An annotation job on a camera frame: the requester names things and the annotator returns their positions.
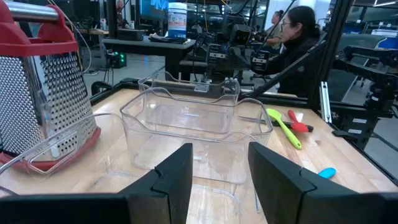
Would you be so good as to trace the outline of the black diagonal frame brace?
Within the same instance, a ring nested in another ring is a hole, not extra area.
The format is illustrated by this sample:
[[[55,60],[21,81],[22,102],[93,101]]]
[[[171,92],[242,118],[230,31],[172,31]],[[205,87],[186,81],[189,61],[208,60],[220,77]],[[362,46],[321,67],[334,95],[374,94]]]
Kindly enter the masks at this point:
[[[299,68],[304,68],[307,63],[311,62],[313,59],[321,57],[323,50],[326,46],[326,41],[321,40],[319,43],[314,45],[312,48],[306,51],[306,53],[296,60],[294,63],[285,68],[282,72],[278,73],[273,79],[265,83],[263,86],[256,88],[252,92],[248,93],[246,96],[249,98],[258,98],[264,94],[267,90],[272,88],[274,85],[285,80],[287,77],[298,72]]]

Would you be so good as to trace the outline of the black work table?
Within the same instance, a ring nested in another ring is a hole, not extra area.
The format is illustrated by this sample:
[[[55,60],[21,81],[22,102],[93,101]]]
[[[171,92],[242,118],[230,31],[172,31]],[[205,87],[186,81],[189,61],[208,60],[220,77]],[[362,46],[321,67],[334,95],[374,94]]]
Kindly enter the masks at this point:
[[[102,40],[106,49],[116,52],[165,57],[165,70],[175,79],[179,77],[180,61],[193,49],[195,42],[196,40],[188,41],[186,44],[151,42],[148,36],[144,36],[140,41],[113,38]]]

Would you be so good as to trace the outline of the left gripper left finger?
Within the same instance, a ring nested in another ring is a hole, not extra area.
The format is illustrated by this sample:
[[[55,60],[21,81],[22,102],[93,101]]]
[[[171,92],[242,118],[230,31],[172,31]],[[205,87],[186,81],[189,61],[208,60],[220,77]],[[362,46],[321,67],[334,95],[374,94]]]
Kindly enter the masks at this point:
[[[185,143],[120,191],[127,215],[122,224],[186,224],[193,182],[193,144]]]

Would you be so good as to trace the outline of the blue silicone spatula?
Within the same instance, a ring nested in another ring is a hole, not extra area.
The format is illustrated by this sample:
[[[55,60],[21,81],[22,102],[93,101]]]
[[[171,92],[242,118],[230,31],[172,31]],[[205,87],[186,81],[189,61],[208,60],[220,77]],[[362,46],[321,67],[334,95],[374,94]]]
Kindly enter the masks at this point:
[[[336,169],[334,169],[334,168],[332,168],[332,167],[325,168],[325,169],[321,170],[321,171],[318,173],[318,175],[319,175],[320,177],[323,177],[323,178],[325,178],[325,179],[330,179],[330,178],[332,178],[335,174],[336,174]]]

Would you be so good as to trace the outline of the black curved corner guard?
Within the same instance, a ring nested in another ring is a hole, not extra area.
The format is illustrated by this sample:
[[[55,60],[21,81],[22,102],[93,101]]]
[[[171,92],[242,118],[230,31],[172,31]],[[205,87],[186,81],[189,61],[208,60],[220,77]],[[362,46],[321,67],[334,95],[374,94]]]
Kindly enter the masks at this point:
[[[91,84],[91,95],[94,96],[102,91],[111,90],[113,86],[107,82],[97,81]]]

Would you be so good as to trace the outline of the white wipes canister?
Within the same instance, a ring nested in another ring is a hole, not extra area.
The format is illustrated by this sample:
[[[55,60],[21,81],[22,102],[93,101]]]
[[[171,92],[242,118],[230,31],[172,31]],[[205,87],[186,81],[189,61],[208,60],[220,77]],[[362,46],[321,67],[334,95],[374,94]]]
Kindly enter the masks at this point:
[[[168,36],[186,38],[187,5],[182,2],[170,2],[168,8]]]

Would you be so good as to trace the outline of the black frame post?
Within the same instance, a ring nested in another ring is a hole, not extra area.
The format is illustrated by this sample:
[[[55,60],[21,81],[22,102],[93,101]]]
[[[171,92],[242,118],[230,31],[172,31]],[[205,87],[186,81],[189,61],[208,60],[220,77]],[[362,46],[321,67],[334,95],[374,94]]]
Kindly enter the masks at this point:
[[[336,5],[331,17],[331,25],[326,35],[326,41],[322,49],[322,54],[317,67],[316,75],[312,81],[307,105],[310,109],[317,111],[320,109],[320,90],[321,82],[326,82],[331,70],[331,66],[336,57],[338,44],[343,33],[349,10],[354,0],[336,0]]]

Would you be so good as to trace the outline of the black equipment case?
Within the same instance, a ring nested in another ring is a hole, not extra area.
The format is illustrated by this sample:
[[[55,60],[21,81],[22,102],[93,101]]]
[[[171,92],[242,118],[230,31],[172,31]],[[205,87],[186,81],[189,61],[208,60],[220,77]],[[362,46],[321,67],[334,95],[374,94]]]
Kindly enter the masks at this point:
[[[118,29],[118,39],[142,41],[144,39],[145,30],[135,29]]]

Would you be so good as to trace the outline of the red silicone spoon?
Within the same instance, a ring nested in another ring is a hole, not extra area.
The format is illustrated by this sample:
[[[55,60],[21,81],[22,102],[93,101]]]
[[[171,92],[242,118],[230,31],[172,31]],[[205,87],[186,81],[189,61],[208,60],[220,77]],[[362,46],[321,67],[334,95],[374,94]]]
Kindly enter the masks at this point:
[[[288,114],[289,118],[292,120],[292,124],[290,125],[290,127],[293,130],[298,131],[298,132],[303,132],[303,133],[309,132],[308,127],[305,124],[298,121],[295,113],[292,110],[288,110],[287,114]]]

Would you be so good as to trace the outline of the black edge clip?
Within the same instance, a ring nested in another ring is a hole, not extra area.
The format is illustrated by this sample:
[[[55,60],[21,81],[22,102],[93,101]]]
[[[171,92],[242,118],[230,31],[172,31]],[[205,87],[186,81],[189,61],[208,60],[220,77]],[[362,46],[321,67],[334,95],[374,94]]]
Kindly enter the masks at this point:
[[[351,135],[350,133],[348,133],[346,131],[334,130],[331,133],[335,137],[339,137],[339,138],[355,138],[355,136]]]

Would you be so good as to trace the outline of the silver corner bracket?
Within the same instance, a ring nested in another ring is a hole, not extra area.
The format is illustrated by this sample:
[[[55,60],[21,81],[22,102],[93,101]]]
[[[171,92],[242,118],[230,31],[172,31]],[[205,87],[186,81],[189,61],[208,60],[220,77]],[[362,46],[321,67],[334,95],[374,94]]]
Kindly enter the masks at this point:
[[[322,119],[326,123],[332,123],[332,113],[330,109],[330,98],[328,94],[327,82],[320,83],[320,106]]]

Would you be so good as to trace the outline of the red handled steel box grater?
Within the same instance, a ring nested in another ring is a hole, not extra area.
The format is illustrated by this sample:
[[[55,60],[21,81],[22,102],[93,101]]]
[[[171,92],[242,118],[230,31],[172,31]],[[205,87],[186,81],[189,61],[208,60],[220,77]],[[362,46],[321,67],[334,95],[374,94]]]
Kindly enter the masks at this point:
[[[61,9],[0,0],[0,166],[47,174],[100,132]]]

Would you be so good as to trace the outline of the black box green lights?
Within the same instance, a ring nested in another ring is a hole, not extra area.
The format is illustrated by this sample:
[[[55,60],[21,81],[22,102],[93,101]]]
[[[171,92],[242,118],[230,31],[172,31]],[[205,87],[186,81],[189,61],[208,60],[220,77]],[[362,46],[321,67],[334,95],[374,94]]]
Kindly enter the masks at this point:
[[[127,66],[126,54],[121,52],[108,52],[107,65],[111,68],[123,68]]]

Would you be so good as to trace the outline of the clear plastic bin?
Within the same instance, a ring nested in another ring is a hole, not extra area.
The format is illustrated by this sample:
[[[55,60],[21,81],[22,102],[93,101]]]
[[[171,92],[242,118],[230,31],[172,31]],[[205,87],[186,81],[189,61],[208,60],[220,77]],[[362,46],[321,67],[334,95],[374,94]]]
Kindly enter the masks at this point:
[[[238,81],[225,79],[220,83],[211,81],[184,81],[174,78],[169,72],[156,72],[138,81],[139,91],[164,88],[179,101],[167,109],[176,121],[166,119],[166,126],[208,131],[224,134],[229,131],[233,108],[240,94]]]
[[[94,114],[23,151],[0,155],[0,197],[111,193],[186,143],[193,146],[187,224],[242,224],[253,214],[250,124],[222,116]]]
[[[232,184],[246,181],[248,144],[266,144],[273,130],[260,101],[189,99],[160,87],[142,91],[120,112],[136,167],[150,169],[190,143],[194,177]]]

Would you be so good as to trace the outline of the lime green silicone spoon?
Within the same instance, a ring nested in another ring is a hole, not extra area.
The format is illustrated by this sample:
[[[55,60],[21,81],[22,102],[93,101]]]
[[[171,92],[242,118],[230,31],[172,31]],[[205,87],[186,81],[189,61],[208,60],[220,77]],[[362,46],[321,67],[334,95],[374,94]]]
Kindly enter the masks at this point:
[[[302,145],[301,142],[297,139],[297,137],[293,134],[293,132],[282,122],[282,115],[274,110],[274,109],[266,109],[267,114],[273,118],[274,120],[277,121],[277,123],[281,126],[282,130],[284,131],[285,135],[289,139],[289,141],[292,143],[292,145],[296,149],[301,149]]]

